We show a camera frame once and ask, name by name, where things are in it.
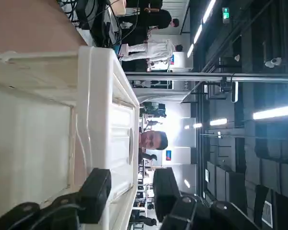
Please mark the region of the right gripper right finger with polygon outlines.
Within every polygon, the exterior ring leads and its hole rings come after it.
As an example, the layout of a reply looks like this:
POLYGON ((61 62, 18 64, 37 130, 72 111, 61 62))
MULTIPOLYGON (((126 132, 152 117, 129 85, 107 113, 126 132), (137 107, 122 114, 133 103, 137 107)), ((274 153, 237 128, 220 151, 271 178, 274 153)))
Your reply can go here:
POLYGON ((233 203, 214 201, 206 206, 199 196, 181 193, 171 168, 155 170, 153 190, 161 230, 259 229, 233 203))

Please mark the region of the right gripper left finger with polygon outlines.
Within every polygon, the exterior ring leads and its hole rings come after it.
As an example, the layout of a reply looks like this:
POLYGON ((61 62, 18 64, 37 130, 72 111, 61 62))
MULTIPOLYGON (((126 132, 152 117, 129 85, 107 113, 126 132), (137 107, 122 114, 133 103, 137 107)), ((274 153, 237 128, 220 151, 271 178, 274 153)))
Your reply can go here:
POLYGON ((109 169, 94 168, 77 192, 58 196, 42 208, 21 203, 0 217, 0 230, 78 230, 97 224, 111 191, 109 169))

